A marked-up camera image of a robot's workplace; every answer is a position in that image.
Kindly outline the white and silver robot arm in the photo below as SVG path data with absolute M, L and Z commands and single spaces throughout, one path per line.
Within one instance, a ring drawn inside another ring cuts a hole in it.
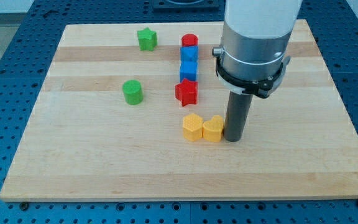
M 238 95 L 267 98 L 281 84 L 301 0 L 227 0 L 216 75 Z

